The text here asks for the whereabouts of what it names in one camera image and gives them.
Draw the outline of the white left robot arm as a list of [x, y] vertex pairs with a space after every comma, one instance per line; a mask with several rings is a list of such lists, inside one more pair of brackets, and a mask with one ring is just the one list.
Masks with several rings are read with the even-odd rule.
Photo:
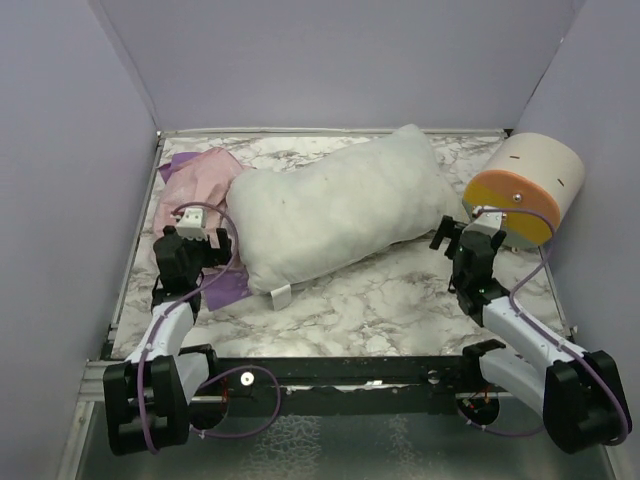
[[158, 276], [150, 325], [126, 360], [108, 366], [102, 378], [108, 441], [117, 456], [184, 444], [195, 393], [220, 385], [213, 348], [182, 346], [201, 309], [203, 271], [233, 263], [227, 231], [218, 228], [216, 236], [212, 246], [208, 236], [189, 239], [167, 226], [153, 244]]

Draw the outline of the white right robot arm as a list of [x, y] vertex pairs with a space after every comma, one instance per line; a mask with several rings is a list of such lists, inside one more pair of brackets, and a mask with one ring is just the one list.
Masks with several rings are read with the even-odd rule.
[[510, 212], [479, 207], [468, 223], [445, 215], [430, 244], [436, 250], [443, 240], [449, 242], [450, 292], [464, 314], [500, 338], [464, 351], [461, 383], [472, 391], [490, 384], [505, 389], [540, 415], [550, 438], [566, 453], [620, 445], [633, 424], [615, 360], [554, 332], [494, 276]]

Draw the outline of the white pillow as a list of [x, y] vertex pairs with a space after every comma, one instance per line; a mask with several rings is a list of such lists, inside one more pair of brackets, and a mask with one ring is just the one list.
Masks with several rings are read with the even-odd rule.
[[464, 215], [415, 125], [295, 170], [248, 170], [226, 203], [248, 287], [277, 309], [294, 287], [433, 231], [445, 215]]

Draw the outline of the pink snowflake pillowcase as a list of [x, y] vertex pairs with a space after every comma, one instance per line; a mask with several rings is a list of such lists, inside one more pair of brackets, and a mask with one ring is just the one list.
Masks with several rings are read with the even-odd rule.
[[[176, 224], [172, 213], [183, 204], [204, 202], [224, 210], [231, 183], [250, 168], [221, 147], [173, 155], [159, 168], [164, 188], [154, 212], [154, 236], [161, 237], [165, 226]], [[204, 290], [207, 308], [215, 311], [249, 297], [247, 279], [244, 267], [236, 263], [220, 280]]]

